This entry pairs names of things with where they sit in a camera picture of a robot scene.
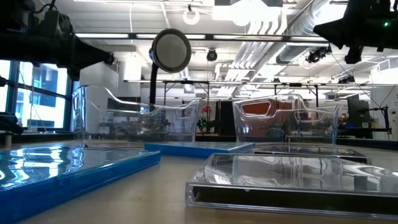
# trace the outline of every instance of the ceiling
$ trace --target ceiling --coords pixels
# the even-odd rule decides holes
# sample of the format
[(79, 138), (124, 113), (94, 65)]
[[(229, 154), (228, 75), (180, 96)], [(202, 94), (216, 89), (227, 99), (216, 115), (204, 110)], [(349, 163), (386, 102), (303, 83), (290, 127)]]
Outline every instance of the ceiling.
[[(38, 7), (51, 2), (51, 0), (35, 1)], [(296, 0), (296, 2), (297, 6), (286, 10), (288, 23), (310, 0)], [(245, 34), (248, 32), (249, 26), (237, 26), (232, 21), (214, 21), (210, 15), (214, 0), (204, 0), (202, 3), (205, 6), (199, 7), (200, 20), (195, 25), (188, 25), (182, 19), (186, 6), (166, 4), (164, 13), (161, 5), (105, 4), (74, 0), (58, 0), (55, 4), (61, 13), (70, 17), (76, 32), (158, 33), (168, 27), (179, 29), (186, 34)], [(148, 51), (152, 43), (150, 40), (91, 40), (89, 43), (107, 50), (117, 49), (115, 56), (121, 60), (128, 57), (130, 51), (128, 46), (135, 46), (136, 51), (147, 64), (142, 67), (142, 74), (149, 77), (151, 61)], [(193, 55), (188, 69), (203, 71), (202, 75), (198, 73), (199, 75), (192, 79), (206, 79), (206, 73), (214, 72), (217, 63), (233, 61), (241, 45), (242, 42), (191, 41)], [(216, 62), (207, 62), (208, 49), (216, 49), (218, 53)], [(334, 46), (332, 49), (333, 56), (329, 55), (315, 65), (308, 67), (308, 63), (304, 60), (305, 55), (301, 55), (282, 70), (283, 76), (277, 74), (272, 74), (272, 76), (277, 75), (282, 82), (337, 82), (335, 78), (343, 73), (343, 67), (345, 70), (354, 70), (357, 82), (364, 83), (369, 81), (370, 68), (391, 55), (398, 55), (396, 50), (377, 52), (376, 49), (365, 48), (362, 62), (347, 65), (344, 63), (344, 56), (348, 53), (348, 49), (339, 50)]]

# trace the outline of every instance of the table surface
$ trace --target table surface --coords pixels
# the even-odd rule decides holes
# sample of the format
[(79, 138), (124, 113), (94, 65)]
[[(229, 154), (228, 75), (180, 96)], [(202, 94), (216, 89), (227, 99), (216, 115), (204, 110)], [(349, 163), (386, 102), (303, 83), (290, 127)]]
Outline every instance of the table surface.
[[(18, 145), (71, 146), (73, 142)], [(398, 152), (354, 149), (369, 156), (374, 166), (398, 171)], [(205, 159), (163, 156), (160, 164), (125, 177), (22, 223), (392, 223), (355, 218), (245, 212), (185, 206), (185, 182)]]

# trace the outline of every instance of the ceiling light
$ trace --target ceiling light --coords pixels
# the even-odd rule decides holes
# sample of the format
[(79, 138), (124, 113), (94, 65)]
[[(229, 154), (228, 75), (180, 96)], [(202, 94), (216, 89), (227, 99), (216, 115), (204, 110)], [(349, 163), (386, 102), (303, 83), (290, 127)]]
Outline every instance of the ceiling light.
[(214, 35), (216, 40), (252, 40), (252, 41), (281, 41), (282, 37), (277, 35)]
[(205, 35), (197, 35), (197, 34), (187, 34), (185, 35), (188, 39), (205, 39)]
[(137, 4), (173, 4), (173, 5), (184, 5), (186, 6), (187, 4), (191, 4), (193, 6), (201, 6), (202, 2), (201, 1), (159, 1), (159, 0), (146, 0), (146, 1), (140, 1), (140, 0), (74, 0), (75, 2), (99, 2), (99, 3), (105, 3), (105, 4), (132, 4), (132, 3), (137, 3)]
[(243, 82), (212, 82), (210, 81), (209, 84), (231, 84), (231, 85), (238, 85), (238, 84), (243, 84)]
[[(188, 13), (190, 13), (190, 12), (193, 12), (195, 15), (193, 16), (193, 18), (188, 19)], [(199, 12), (196, 9), (191, 9), (191, 10), (187, 9), (182, 14), (182, 19), (188, 25), (195, 25), (199, 22), (199, 19), (200, 19)]]
[(120, 39), (120, 38), (129, 38), (129, 34), (76, 34), (79, 38), (92, 38), (92, 39)]
[(233, 21), (245, 26), (250, 21), (271, 21), (280, 13), (280, 7), (268, 7), (261, 0), (240, 0), (230, 6), (215, 6), (211, 13), (213, 20)]
[(286, 43), (288, 46), (329, 47), (328, 43)]
[(125, 80), (124, 82), (130, 83), (150, 83), (150, 80)]
[(293, 36), (289, 39), (289, 41), (297, 41), (297, 42), (319, 42), (321, 44), (324, 43), (329, 43), (326, 39), (323, 37), (317, 37), (317, 36)]
[(137, 34), (136, 37), (138, 39), (154, 39), (157, 34)]

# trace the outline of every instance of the transparent acrylic box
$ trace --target transparent acrylic box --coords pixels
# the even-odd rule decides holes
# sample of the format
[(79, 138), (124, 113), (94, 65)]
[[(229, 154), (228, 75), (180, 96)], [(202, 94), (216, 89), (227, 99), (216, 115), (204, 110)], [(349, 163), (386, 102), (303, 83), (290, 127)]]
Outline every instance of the transparent acrylic box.
[(182, 106), (122, 101), (100, 86), (73, 93), (75, 139), (82, 146), (143, 147), (137, 142), (195, 140), (199, 101)]
[(189, 178), (190, 207), (398, 220), (396, 172), (330, 156), (213, 154)]
[(338, 107), (307, 108), (300, 95), (233, 103), (238, 142), (336, 144)]

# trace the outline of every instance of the blue tray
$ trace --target blue tray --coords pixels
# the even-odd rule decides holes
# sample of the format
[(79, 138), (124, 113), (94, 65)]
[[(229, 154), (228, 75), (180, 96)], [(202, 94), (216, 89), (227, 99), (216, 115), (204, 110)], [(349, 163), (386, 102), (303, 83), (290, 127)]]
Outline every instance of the blue tray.
[(38, 147), (0, 151), (0, 223), (15, 223), (153, 166), (160, 152)]
[(169, 142), (147, 143), (145, 150), (160, 151), (163, 155), (207, 158), (213, 153), (248, 153), (254, 143), (246, 142)]

